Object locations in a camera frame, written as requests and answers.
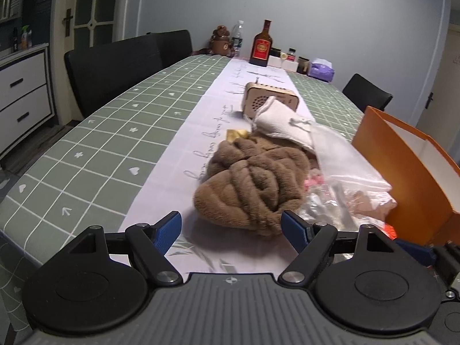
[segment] orange box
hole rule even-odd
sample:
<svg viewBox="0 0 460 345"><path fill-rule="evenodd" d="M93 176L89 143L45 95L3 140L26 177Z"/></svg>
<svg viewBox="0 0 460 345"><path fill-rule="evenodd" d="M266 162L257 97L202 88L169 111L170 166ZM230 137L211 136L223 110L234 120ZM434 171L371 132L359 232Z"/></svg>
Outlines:
<svg viewBox="0 0 460 345"><path fill-rule="evenodd" d="M460 168L428 135L367 107L352 142L393 189L386 222L420 245L460 245Z"/></svg>

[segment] white cabinet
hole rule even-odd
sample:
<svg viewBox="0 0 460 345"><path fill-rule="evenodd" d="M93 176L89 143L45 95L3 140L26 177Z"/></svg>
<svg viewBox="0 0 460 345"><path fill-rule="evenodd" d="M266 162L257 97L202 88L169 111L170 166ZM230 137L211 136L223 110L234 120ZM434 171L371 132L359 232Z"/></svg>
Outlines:
<svg viewBox="0 0 460 345"><path fill-rule="evenodd" d="M53 116L48 44L0 60L0 158Z"/></svg>

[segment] dining table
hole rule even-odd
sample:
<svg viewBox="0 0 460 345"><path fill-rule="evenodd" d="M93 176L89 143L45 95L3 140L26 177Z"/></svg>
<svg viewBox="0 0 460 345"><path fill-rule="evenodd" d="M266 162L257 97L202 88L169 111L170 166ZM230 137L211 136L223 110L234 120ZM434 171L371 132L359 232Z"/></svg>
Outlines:
<svg viewBox="0 0 460 345"><path fill-rule="evenodd" d="M193 209L225 131L250 130L241 102L246 82L256 80L295 91L299 110L353 139L363 113L334 85L306 75L217 55L193 55L153 74L68 132L0 203L0 291L16 331L31 331L24 282L91 225L123 232L180 211L182 233L166 257L185 278L191 271L279 274L288 265L295 251L282 235L247 235Z"/></svg>

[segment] brown plush cloth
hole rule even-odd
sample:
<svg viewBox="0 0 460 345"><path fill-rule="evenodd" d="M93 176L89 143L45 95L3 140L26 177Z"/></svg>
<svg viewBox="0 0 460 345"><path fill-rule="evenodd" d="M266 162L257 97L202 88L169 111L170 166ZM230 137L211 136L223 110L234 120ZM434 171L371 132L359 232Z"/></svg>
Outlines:
<svg viewBox="0 0 460 345"><path fill-rule="evenodd" d="M298 147L259 143L223 141L210 163L212 177L198 187L193 201L198 213L217 225L277 235L281 213L303 202L310 163Z"/></svg>

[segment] chair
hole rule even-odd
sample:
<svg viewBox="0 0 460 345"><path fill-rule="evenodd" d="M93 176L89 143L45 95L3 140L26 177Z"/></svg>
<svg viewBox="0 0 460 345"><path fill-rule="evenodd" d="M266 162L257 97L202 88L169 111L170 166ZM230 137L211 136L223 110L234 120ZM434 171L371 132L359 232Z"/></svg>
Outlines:
<svg viewBox="0 0 460 345"><path fill-rule="evenodd" d="M355 74L342 91L359 110L364 112L367 106L383 111L393 96L382 91L360 74Z"/></svg>
<svg viewBox="0 0 460 345"><path fill-rule="evenodd" d="M64 61L84 118L166 67L156 35L74 49L64 55Z"/></svg>
<svg viewBox="0 0 460 345"><path fill-rule="evenodd" d="M159 32L153 35L160 50L163 68L174 65L192 53L192 41L187 30Z"/></svg>

